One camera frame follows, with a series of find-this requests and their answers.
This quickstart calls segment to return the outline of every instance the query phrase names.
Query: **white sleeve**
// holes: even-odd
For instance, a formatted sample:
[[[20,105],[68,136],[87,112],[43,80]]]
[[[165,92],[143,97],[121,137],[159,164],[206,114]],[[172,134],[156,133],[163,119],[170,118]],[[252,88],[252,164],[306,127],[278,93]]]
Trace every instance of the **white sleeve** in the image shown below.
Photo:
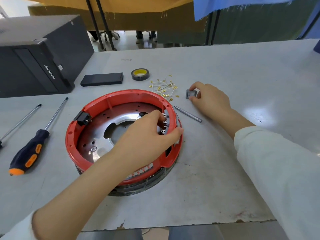
[[[237,158],[290,240],[319,239],[320,158],[279,134],[247,127]]]
[[[1,240],[37,240],[32,230],[32,217],[34,212],[15,225]]]

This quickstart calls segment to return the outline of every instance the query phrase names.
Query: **hand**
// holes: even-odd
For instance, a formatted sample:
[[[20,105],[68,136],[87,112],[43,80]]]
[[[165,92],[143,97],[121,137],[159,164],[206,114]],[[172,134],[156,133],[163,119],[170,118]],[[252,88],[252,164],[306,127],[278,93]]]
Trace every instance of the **hand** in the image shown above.
[[[218,88],[211,84],[203,84],[199,81],[190,87],[190,91],[196,88],[199,89],[200,92],[197,97],[189,97],[189,100],[191,100],[194,106],[204,115],[219,122],[231,111],[229,97]]]
[[[132,172],[150,164],[178,141],[183,133],[183,129],[177,127],[168,135],[159,135],[157,124],[162,125],[164,120],[159,110],[146,114],[130,125],[110,153],[131,164]]]

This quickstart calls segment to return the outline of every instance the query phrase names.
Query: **electrical tape roll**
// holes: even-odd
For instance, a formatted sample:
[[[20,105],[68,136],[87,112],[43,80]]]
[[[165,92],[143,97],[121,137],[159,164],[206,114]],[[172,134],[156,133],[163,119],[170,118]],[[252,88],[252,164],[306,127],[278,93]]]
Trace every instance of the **electrical tape roll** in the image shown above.
[[[144,81],[150,77],[150,73],[147,69],[139,68],[131,72],[132,79],[135,81]]]

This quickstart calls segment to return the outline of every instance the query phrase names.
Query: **black pole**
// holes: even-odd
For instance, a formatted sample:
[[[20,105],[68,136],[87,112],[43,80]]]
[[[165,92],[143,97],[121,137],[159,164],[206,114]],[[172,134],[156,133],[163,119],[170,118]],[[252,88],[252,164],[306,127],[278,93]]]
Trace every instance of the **black pole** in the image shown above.
[[[311,24],[309,25],[309,27],[306,29],[306,31],[304,32],[304,34],[298,38],[298,40],[303,40],[308,33],[310,32],[310,30],[313,28],[313,26],[315,25],[315,23],[318,21],[320,17],[320,11],[317,13],[317,15],[314,17],[314,19],[312,20]]]
[[[218,9],[218,11],[217,11],[217,16],[216,16],[216,21],[215,21],[215,23],[214,23],[214,28],[213,28],[213,33],[212,33],[210,45],[214,45],[214,36],[216,36],[220,13],[221,13],[221,10]]]
[[[100,33],[99,33],[97,21],[96,21],[96,18],[94,17],[94,12],[92,10],[92,6],[91,6],[91,3],[90,3],[90,0],[86,0],[86,2],[87,2],[87,6],[88,6],[88,9],[89,9],[89,12],[90,12],[90,16],[91,16],[91,19],[92,19],[92,22],[93,22],[93,25],[94,25],[94,29],[96,30],[96,33],[97,33],[97,36],[98,36],[98,40],[99,40],[99,43],[100,43],[100,46],[101,46],[101,50],[102,51],[106,51],[106,48],[103,46],[103,43],[102,43],[102,39],[101,39],[101,36],[100,36]]]
[[[209,44],[209,37],[210,37],[210,32],[211,32],[211,24],[212,24],[213,15],[214,15],[214,12],[211,12],[208,15],[208,28],[207,28],[207,36],[205,38],[205,45]]]
[[[113,51],[116,51],[117,49],[115,48],[115,46],[113,45],[113,41],[112,41],[112,34],[108,28],[108,24],[107,24],[107,20],[104,16],[104,13],[103,13],[103,9],[102,9],[102,6],[101,6],[101,3],[100,3],[100,0],[96,0],[97,2],[97,5],[98,5],[98,8],[99,8],[99,11],[100,11],[100,15],[101,15],[101,18],[102,18],[102,22],[104,24],[104,28],[106,29],[106,33],[109,37],[109,41],[110,41],[110,45],[111,45],[111,48]]]

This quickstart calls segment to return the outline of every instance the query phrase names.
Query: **metal plate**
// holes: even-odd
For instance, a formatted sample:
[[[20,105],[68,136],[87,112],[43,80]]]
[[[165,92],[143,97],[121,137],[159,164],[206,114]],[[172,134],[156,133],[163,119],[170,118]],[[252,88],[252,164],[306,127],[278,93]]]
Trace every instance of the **metal plate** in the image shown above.
[[[77,144],[79,153],[94,163],[113,148],[134,121],[141,118],[141,112],[150,113],[156,109],[161,111],[151,104],[127,103],[103,111],[83,129]]]

